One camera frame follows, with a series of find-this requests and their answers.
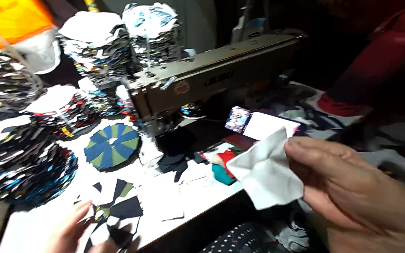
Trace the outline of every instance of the finger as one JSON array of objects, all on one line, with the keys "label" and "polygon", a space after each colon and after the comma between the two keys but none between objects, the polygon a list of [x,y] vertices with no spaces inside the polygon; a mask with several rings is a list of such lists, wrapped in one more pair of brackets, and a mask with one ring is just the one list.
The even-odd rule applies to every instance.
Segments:
[{"label": "finger", "polygon": [[351,191],[366,190],[366,186],[370,183],[367,170],[343,161],[338,156],[321,149],[305,149],[296,142],[286,143],[284,149],[289,158],[306,165],[327,180]]},{"label": "finger", "polygon": [[79,239],[82,237],[85,230],[93,223],[96,223],[94,218],[86,219],[77,223],[76,227],[74,228],[73,237]]},{"label": "finger", "polygon": [[310,176],[313,172],[313,170],[298,163],[293,159],[289,160],[289,167],[299,177],[299,179],[301,179],[303,184],[306,184],[309,181]]},{"label": "finger", "polygon": [[89,201],[80,200],[79,202],[77,202],[77,203],[74,205],[74,210],[77,211],[79,208],[81,208],[82,206],[86,205],[88,202],[90,202],[90,200],[89,200]]},{"label": "finger", "polygon": [[76,224],[87,215],[91,206],[92,202],[87,201],[76,209],[72,215],[68,216],[64,221],[63,233],[71,233]]},{"label": "finger", "polygon": [[302,198],[314,211],[322,215],[326,220],[340,227],[354,230],[362,230],[364,227],[343,213],[329,198],[326,192],[312,186],[304,187]]},{"label": "finger", "polygon": [[135,253],[139,249],[140,241],[142,240],[141,236],[139,235],[132,243],[127,247],[126,253]]},{"label": "finger", "polygon": [[118,251],[118,247],[112,241],[105,241],[104,243],[98,244],[93,246],[89,253],[116,253]]},{"label": "finger", "polygon": [[310,137],[292,137],[289,139],[289,142],[296,142],[303,148],[324,150],[333,155],[339,156],[345,161],[366,169],[376,169],[373,165],[363,160],[357,151],[338,142],[325,141]]}]

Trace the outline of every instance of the sewing machine logo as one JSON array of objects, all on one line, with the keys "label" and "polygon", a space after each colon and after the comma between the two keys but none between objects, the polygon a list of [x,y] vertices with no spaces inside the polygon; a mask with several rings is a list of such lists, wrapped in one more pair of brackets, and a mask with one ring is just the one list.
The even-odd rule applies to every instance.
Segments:
[{"label": "sewing machine logo", "polygon": [[175,92],[177,95],[187,93],[190,90],[190,85],[186,81],[182,81],[176,84]]},{"label": "sewing machine logo", "polygon": [[209,83],[204,83],[204,87],[207,87],[207,86],[210,86],[212,84],[222,82],[222,81],[224,81],[226,79],[230,79],[232,77],[233,77],[233,71],[222,73],[221,75],[219,75],[217,77],[209,78]]}]

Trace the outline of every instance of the orange object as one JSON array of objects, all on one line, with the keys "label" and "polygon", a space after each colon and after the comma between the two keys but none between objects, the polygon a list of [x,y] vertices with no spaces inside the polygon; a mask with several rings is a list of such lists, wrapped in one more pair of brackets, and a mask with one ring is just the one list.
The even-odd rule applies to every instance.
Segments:
[{"label": "orange object", "polygon": [[18,43],[51,28],[53,18],[38,0],[0,0],[0,34],[8,43]]}]

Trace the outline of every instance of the polka dot fabric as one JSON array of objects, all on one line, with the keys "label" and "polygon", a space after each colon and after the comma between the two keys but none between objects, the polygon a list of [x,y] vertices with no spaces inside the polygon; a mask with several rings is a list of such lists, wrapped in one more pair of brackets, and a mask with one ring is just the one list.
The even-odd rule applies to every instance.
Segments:
[{"label": "polka dot fabric", "polygon": [[258,229],[253,223],[240,224],[219,236],[199,253],[265,252],[256,230]]}]

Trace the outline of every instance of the green fabric piece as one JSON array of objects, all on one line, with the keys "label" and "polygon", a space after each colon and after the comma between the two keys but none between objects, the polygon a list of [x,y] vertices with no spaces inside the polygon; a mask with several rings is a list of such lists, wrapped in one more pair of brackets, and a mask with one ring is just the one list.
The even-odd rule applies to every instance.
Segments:
[{"label": "green fabric piece", "polygon": [[103,216],[104,216],[106,219],[109,218],[109,215],[110,215],[110,208],[99,207],[99,209],[101,209],[101,210],[104,212]]},{"label": "green fabric piece", "polygon": [[90,142],[89,142],[89,145],[87,146],[87,148],[89,149],[89,148],[93,147],[93,145],[95,145],[95,144],[96,144],[96,142],[90,141]]},{"label": "green fabric piece", "polygon": [[112,149],[112,163],[113,165],[118,165],[122,162],[126,161],[126,158],[122,157],[120,153],[116,151],[116,149]]},{"label": "green fabric piece", "polygon": [[120,194],[121,198],[125,198],[127,193],[133,188],[133,186],[130,183],[127,183],[126,186],[124,187],[123,191]]},{"label": "green fabric piece", "polygon": [[225,169],[218,164],[212,164],[212,172],[217,181],[227,186],[232,185],[237,181],[235,178],[230,178],[230,176],[226,174]]},{"label": "green fabric piece", "polygon": [[130,147],[131,149],[137,149],[137,146],[139,144],[139,139],[135,138],[129,141],[123,141],[121,142],[124,146]]},{"label": "green fabric piece", "polygon": [[99,131],[98,134],[100,134],[100,135],[103,136],[104,138],[107,138],[107,137],[108,137],[108,136],[106,135],[106,133],[104,132],[104,130]]},{"label": "green fabric piece", "polygon": [[245,152],[245,150],[243,150],[239,147],[236,147],[236,146],[229,148],[229,150],[232,151],[235,156],[238,156],[239,154]]},{"label": "green fabric piece", "polygon": [[118,125],[115,124],[112,126],[112,137],[116,138],[118,136]]},{"label": "green fabric piece", "polygon": [[102,152],[97,158],[93,159],[91,164],[93,164],[95,167],[99,167],[101,165],[101,161],[103,161],[103,154],[104,152]]},{"label": "green fabric piece", "polygon": [[130,131],[133,131],[132,127],[127,126],[127,127],[124,129],[124,131],[123,131],[123,133],[122,133],[121,135],[124,135],[124,134],[126,134],[126,133],[129,133]]}]

